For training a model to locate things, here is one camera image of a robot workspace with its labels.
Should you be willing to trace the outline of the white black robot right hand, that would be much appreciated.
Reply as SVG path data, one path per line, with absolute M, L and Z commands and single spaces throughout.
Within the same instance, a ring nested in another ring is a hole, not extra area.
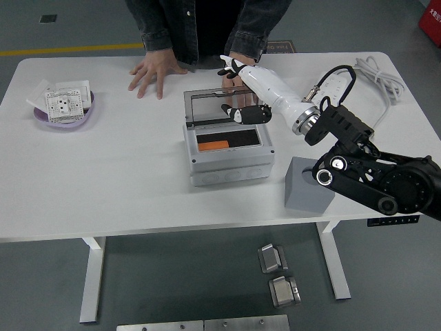
M 300 126 L 315 112 L 312 103 L 302 102 L 298 94 L 273 70 L 260 66 L 247 66 L 225 55 L 221 55 L 220 58 L 224 61 L 224 68 L 218 72 L 219 75 L 227 75 L 228 78 L 239 76 L 273 113 L 283 116 L 293 132 L 300 133 Z

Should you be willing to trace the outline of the person's right hand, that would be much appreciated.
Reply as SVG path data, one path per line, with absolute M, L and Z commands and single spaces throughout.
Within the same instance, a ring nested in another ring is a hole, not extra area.
M 156 97 L 161 100 L 163 98 L 164 81 L 169 73 L 188 73 L 187 69 L 179 66 L 173 49 L 146 52 L 143 60 L 130 71 L 134 78 L 127 89 L 133 91 L 139 86 L 137 97 L 141 99 L 144 97 L 147 88 L 156 79 Z

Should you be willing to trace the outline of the person's left hand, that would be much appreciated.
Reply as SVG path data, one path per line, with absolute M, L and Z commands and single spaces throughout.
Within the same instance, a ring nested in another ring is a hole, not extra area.
M 248 57 L 246 55 L 243 55 L 241 53 L 237 52 L 230 52 L 229 56 L 233 59 L 236 59 L 237 61 L 247 65 L 247 66 L 254 66 L 256 64 L 256 60 L 252 57 Z M 244 86 L 242 79 L 240 77 L 234 77 L 233 79 L 228 79 L 226 76 L 223 77 L 222 80 L 222 87 L 223 88 L 238 88 L 241 86 Z M 236 105 L 239 108 L 245 107 L 245 106 L 252 106 L 254 104 L 253 101 L 253 95 L 248 94 L 240 94 L 236 97 L 235 101 Z

